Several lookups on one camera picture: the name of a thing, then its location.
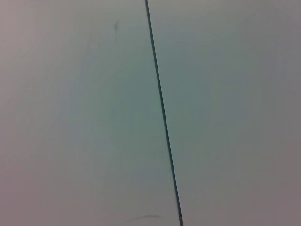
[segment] dark line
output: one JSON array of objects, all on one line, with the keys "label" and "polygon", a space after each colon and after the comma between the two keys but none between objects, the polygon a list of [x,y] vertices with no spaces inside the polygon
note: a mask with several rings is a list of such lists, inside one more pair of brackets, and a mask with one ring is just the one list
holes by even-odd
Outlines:
[{"label": "dark line", "polygon": [[165,128],[165,135],[166,135],[166,140],[167,140],[167,147],[168,147],[168,154],[169,154],[169,160],[170,160],[170,165],[171,165],[171,171],[172,171],[172,174],[173,174],[174,190],[175,190],[175,196],[176,196],[176,200],[177,200],[179,220],[180,220],[180,225],[183,225],[180,199],[179,199],[178,188],[177,188],[177,182],[175,180],[174,162],[173,162],[173,157],[172,157],[172,153],[171,153],[169,134],[168,134],[168,129],[167,129],[167,122],[166,122],[166,115],[165,115],[165,109],[164,109],[163,95],[162,95],[159,69],[158,69],[158,63],[157,63],[157,56],[156,56],[156,50],[155,50],[155,42],[154,42],[154,37],[153,37],[152,27],[151,27],[151,17],[150,17],[150,9],[149,9],[148,0],[145,0],[145,6],[146,6],[147,19],[148,19],[149,29],[150,29],[150,40],[151,40],[152,52],[153,52],[153,56],[154,56],[154,62],[155,62],[155,68],[156,68],[156,74],[157,74],[157,82],[158,82],[158,88],[159,88],[159,94],[160,94],[161,109],[162,109],[162,114],[163,114],[163,121],[164,121],[164,128]]}]

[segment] scratch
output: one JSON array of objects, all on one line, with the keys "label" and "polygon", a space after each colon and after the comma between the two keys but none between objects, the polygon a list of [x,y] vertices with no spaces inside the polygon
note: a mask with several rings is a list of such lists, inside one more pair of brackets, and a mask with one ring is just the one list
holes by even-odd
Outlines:
[{"label": "scratch", "polygon": [[129,219],[129,220],[123,221],[123,222],[121,222],[121,223],[118,224],[118,225],[111,225],[111,226],[119,226],[119,225],[122,225],[122,224],[130,223],[130,222],[137,221],[137,220],[141,220],[141,219],[145,219],[145,218],[162,219],[162,216],[160,216],[160,215],[152,215],[152,214],[149,214],[149,215],[142,215],[142,216],[137,217],[137,218],[131,218],[131,219]]}]

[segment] pale surface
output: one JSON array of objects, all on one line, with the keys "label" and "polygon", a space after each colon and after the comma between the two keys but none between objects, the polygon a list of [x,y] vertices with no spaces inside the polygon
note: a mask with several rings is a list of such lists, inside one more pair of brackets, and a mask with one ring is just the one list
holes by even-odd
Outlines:
[{"label": "pale surface", "polygon": [[300,1],[149,4],[185,226],[301,225]]},{"label": "pale surface", "polygon": [[0,225],[177,224],[144,2],[0,0]]}]

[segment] thin black line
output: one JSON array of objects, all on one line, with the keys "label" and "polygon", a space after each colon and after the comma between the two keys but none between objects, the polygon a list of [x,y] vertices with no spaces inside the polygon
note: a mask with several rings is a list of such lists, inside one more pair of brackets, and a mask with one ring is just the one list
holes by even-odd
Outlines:
[{"label": "thin black line", "polygon": [[157,82],[158,82],[158,88],[159,88],[159,94],[160,94],[161,109],[162,109],[162,114],[163,114],[165,135],[166,135],[167,146],[168,146],[169,160],[170,160],[170,165],[171,165],[171,171],[173,174],[175,196],[177,199],[178,214],[179,214],[180,223],[182,224],[182,212],[181,212],[181,206],[180,206],[180,199],[179,199],[179,194],[178,194],[177,182],[175,180],[174,162],[173,162],[173,157],[172,157],[171,148],[170,148],[170,141],[169,141],[166,115],[165,115],[164,102],[163,102],[162,89],[161,89],[161,82],[160,82],[157,56],[156,56],[156,50],[155,50],[155,42],[154,42],[154,37],[153,37],[153,33],[152,33],[150,10],[149,10],[149,4],[148,4],[147,0],[145,0],[145,6],[146,6],[147,19],[148,19],[149,29],[150,29],[150,40],[151,40],[152,52],[153,52],[154,61],[155,61],[155,68],[156,68]]}]

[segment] white wall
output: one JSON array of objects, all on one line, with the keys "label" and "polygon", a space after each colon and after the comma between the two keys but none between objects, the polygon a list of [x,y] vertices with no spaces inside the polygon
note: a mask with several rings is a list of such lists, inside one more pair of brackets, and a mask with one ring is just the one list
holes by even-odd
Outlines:
[{"label": "white wall", "polygon": [[0,224],[176,225],[144,2],[0,15]]},{"label": "white wall", "polygon": [[298,2],[150,1],[186,226],[300,225]]}]

